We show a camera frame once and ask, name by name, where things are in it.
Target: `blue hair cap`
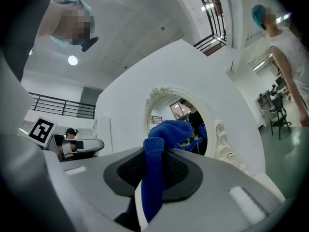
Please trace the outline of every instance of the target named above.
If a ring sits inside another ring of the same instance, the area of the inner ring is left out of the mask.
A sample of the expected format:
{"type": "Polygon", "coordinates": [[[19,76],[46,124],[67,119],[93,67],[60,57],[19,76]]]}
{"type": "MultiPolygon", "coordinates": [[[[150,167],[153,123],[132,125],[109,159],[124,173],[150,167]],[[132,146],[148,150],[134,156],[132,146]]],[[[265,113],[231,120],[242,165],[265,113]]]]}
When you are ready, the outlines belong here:
{"type": "Polygon", "coordinates": [[[263,21],[265,21],[266,8],[258,4],[252,8],[252,19],[259,28],[262,27],[263,21]]]}
{"type": "MultiPolygon", "coordinates": [[[[76,4],[78,0],[65,0],[65,1],[70,1],[71,3],[76,4]]],[[[90,15],[91,15],[91,7],[87,3],[83,2],[82,0],[80,0],[80,1],[82,2],[84,10],[89,11],[90,15]]]]}

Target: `black metal railing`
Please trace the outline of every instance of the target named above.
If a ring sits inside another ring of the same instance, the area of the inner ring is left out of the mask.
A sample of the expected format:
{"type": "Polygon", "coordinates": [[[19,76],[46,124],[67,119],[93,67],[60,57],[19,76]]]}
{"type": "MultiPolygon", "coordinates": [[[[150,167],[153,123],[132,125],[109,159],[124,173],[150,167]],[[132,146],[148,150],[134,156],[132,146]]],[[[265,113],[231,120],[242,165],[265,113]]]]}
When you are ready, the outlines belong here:
{"type": "Polygon", "coordinates": [[[34,98],[34,103],[30,107],[31,110],[46,112],[50,114],[58,114],[62,116],[89,119],[95,118],[95,105],[80,103],[76,101],[68,101],[31,92],[29,92],[29,94],[34,98]]]}
{"type": "Polygon", "coordinates": [[[158,116],[150,116],[149,118],[149,123],[150,124],[160,124],[161,122],[163,122],[162,117],[158,117],[158,116]]]}
{"type": "Polygon", "coordinates": [[[201,1],[208,17],[208,21],[211,27],[211,34],[197,42],[194,47],[205,53],[215,46],[219,49],[226,45],[226,31],[220,0],[201,1]]]}

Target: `floor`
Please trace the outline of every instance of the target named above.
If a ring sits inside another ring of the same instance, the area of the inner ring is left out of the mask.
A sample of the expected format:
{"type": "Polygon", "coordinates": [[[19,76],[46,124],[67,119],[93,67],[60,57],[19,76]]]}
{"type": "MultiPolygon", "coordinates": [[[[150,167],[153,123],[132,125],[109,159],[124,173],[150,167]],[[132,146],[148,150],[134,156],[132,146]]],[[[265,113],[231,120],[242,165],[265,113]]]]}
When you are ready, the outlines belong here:
{"type": "Polygon", "coordinates": [[[277,127],[274,127],[273,136],[270,127],[264,127],[260,133],[266,174],[286,199],[295,197],[304,175],[309,170],[309,127],[291,127],[291,133],[287,128],[283,128],[281,140],[277,127]]]}

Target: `surgical cap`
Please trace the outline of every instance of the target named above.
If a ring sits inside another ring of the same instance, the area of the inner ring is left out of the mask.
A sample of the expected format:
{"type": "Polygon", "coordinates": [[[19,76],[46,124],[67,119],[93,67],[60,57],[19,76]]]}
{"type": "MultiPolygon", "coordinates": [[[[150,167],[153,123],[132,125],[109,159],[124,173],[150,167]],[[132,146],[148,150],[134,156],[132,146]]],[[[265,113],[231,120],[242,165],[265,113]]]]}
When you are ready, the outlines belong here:
{"type": "MultiPolygon", "coordinates": [[[[73,3],[73,4],[76,4],[78,0],[64,0],[63,2],[58,2],[59,4],[70,4],[70,3],[73,3]]],[[[95,28],[95,20],[94,20],[94,17],[91,13],[91,7],[83,2],[82,0],[80,0],[82,2],[82,6],[84,7],[84,11],[87,11],[89,13],[89,16],[90,16],[90,33],[91,33],[91,30],[93,30],[95,28]]],[[[65,41],[61,41],[61,40],[58,40],[54,37],[50,37],[51,40],[55,43],[57,43],[58,45],[60,45],[61,47],[66,47],[68,45],[67,42],[65,41]]]]}
{"type": "Polygon", "coordinates": [[[265,21],[266,9],[263,5],[258,4],[252,8],[252,19],[256,25],[262,27],[263,21],[265,21]]]}

